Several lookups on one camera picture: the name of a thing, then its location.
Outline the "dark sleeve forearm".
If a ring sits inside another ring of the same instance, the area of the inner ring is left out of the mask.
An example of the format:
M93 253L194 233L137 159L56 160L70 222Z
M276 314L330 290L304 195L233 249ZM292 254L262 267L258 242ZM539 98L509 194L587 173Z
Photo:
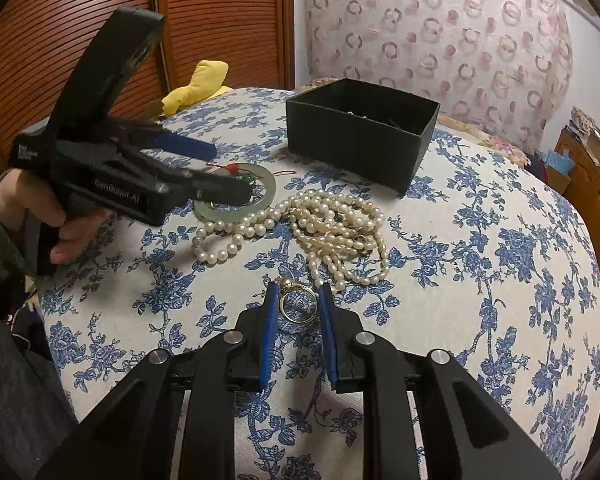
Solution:
M54 364L6 325L23 305L25 270L0 222L0 479L33 479L76 426Z

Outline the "person's left hand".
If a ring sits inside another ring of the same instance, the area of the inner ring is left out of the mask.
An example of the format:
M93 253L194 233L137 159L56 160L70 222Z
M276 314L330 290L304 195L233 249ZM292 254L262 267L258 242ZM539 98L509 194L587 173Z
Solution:
M18 232L26 214L59 230L59 242L50 250L50 262L66 264L82 255L111 211L99 208L82 217L67 219L52 189L21 169L8 170L0 181L0 221Z

